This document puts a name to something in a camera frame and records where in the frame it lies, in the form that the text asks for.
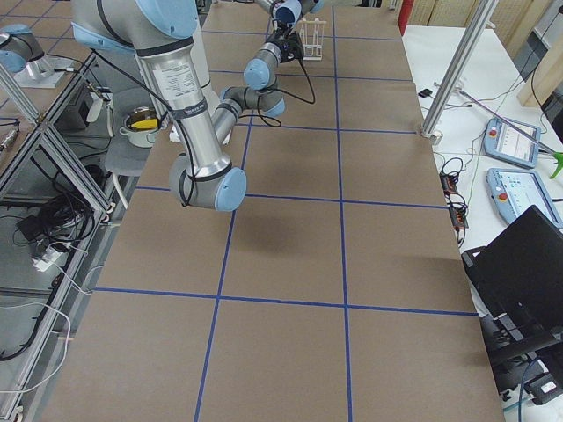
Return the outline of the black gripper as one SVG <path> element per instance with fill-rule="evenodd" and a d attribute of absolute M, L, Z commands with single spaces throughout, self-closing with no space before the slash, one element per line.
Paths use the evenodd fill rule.
<path fill-rule="evenodd" d="M 279 58 L 279 62 L 292 62 L 294 60 L 303 60 L 303 43 L 298 34 L 283 35 L 275 38 L 270 36 L 267 41 L 273 44 L 278 52 L 275 53 Z"/>

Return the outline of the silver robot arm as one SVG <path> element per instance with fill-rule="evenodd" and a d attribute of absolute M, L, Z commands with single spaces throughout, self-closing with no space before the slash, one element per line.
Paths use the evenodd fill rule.
<path fill-rule="evenodd" d="M 273 118 L 285 102 L 277 67 L 301 61 L 303 44 L 294 27 L 317 1 L 261 1 L 274 32 L 248 62 L 245 85 L 223 92 L 216 109 L 208 102 L 207 60 L 197 31 L 194 1 L 74 1 L 71 4 L 76 40 L 95 53 L 131 53 L 138 63 L 140 85 L 159 112 L 171 117 L 185 151 L 173 163 L 169 184 L 185 207 L 221 212 L 237 209 L 246 192 L 245 172 L 234 166 L 221 144 L 245 110 Z"/>
<path fill-rule="evenodd" d="M 87 47 L 133 53 L 191 40 L 199 24 L 194 1 L 74 1 L 73 31 Z M 45 56 L 31 28 L 23 24 L 1 29 L 1 63 L 11 73 Z"/>

